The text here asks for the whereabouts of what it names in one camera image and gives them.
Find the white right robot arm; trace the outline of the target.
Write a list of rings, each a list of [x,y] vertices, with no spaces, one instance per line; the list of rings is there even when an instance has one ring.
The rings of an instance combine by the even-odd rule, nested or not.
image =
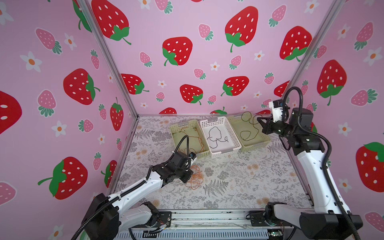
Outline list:
[[[300,211],[282,202],[269,202],[263,213],[269,226],[286,222],[299,229],[308,239],[345,240],[353,235],[359,240],[358,230],[362,218],[353,215],[335,187],[328,167],[332,152],[330,141],[311,130],[313,113],[303,108],[303,93],[292,87],[285,96],[270,103],[270,115],[260,115],[257,120],[265,135],[276,134],[286,151],[293,151],[299,160],[312,193],[312,212]]]

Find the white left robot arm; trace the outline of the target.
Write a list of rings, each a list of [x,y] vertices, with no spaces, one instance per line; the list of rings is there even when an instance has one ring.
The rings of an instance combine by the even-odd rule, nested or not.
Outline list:
[[[180,152],[179,147],[176,146],[167,161],[150,166],[147,175],[133,185],[109,196],[96,196],[72,238],[76,240],[85,232],[91,240],[112,240],[123,230],[145,225],[151,219],[156,220],[157,209],[153,205],[145,204],[135,209],[132,207],[175,179],[183,183],[190,180],[193,175],[191,166],[197,155],[190,151]]]

